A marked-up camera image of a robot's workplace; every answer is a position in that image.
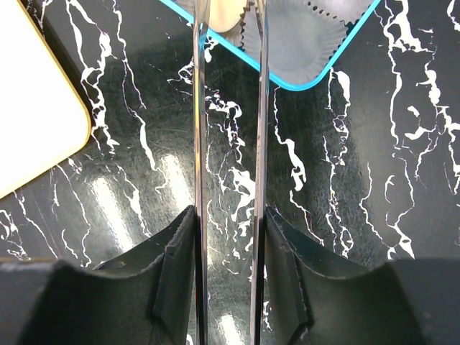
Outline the white chocolate round piece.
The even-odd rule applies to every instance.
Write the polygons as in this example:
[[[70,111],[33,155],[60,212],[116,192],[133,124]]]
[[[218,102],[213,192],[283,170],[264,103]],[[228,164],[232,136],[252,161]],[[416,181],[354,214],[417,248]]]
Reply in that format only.
[[[218,33],[228,32],[241,20],[247,0],[211,0],[209,27]]]

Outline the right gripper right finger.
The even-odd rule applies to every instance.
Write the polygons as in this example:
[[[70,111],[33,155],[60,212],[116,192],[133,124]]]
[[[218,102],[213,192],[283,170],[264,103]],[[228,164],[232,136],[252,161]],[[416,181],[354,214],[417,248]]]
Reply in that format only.
[[[278,344],[457,344],[459,261],[368,269],[321,246],[273,208],[265,264]]]

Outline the metal tongs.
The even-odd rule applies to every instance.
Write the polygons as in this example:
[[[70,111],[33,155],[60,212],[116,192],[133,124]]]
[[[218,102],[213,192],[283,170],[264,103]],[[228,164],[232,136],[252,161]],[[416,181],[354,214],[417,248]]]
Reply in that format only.
[[[259,35],[254,170],[242,164],[238,103],[222,98],[206,80],[211,5],[193,12],[193,116],[195,145],[195,283],[199,344],[259,344],[262,339],[267,182],[269,29],[265,1],[254,7]]]

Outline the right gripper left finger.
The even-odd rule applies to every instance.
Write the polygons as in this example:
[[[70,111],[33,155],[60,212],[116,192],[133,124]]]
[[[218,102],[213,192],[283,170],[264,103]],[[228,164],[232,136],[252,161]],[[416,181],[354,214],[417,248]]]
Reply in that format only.
[[[65,260],[1,261],[3,344],[184,344],[194,208],[86,270]]]

